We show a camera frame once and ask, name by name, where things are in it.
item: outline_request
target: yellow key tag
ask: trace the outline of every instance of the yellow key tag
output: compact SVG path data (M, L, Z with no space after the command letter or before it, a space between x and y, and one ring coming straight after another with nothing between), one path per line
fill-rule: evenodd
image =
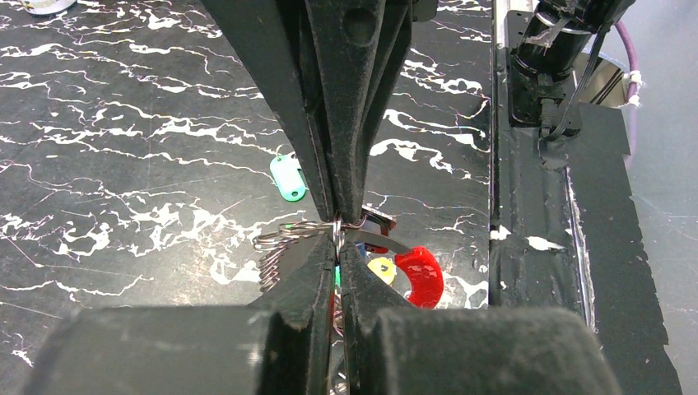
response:
M395 267L395 263L385 257L371 260L371 262L369 262L369 269L371 269L376 276L380 277L380 279L389 286L393 284L393 281L395 281L395 276L398 274L398 269Z

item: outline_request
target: marble surface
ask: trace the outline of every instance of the marble surface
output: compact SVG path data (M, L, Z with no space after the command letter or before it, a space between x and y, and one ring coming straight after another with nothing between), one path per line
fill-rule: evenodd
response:
M440 307L487 302L491 4L414 27L365 201L437 256ZM244 304L251 239L315 219L282 199L283 131L198 2L0 0L0 393L79 309Z

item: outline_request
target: red tool handle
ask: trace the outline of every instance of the red tool handle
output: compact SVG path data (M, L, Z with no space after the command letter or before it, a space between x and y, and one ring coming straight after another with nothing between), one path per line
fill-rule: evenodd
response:
M416 246L409 253L395 255L395 266L405 272L412 284L407 298L416 307L433 309L444 293L441 267L426 247Z

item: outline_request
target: bunch of keys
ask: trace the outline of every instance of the bunch of keys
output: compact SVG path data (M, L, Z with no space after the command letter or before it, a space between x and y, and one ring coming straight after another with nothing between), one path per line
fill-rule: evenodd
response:
M409 300L416 307L433 309L444 292L444 279L439 263L431 252L422 246L407 247L389 237L396 221L371 207L363 206L359 225L343 224L339 216L333 222L302 221L279 225L277 232L254 238L254 248L268 252L259 260L260 287L266 292L280 280L279 259L294 243L331 231L337 255L345 242L361 243L367 251L395 255L395 266L402 270L410 282Z

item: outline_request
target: purple cable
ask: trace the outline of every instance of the purple cable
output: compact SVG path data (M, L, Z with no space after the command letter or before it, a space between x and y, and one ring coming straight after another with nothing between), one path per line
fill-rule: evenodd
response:
M618 30L618 34L621 37L621 40L623 41L623 45L626 47L626 52L628 53L628 63L629 63L631 72L639 71L640 70L640 62L638 62L638 60L637 60L637 52L635 51L635 45L633 44L631 35L628 32L628 29L626 29L626 25L623 23L623 21L618 21L616 23L616 30ZM628 95L627 95L628 100L632 96L637 95L639 88L640 87L637 86L637 83L635 83L635 82L631 82L630 84L628 84ZM630 108L628 109L628 142L630 143L631 154L626 157L626 169L627 170L632 166L633 155L635 154L635 148L637 147L637 106L636 105L630 105Z

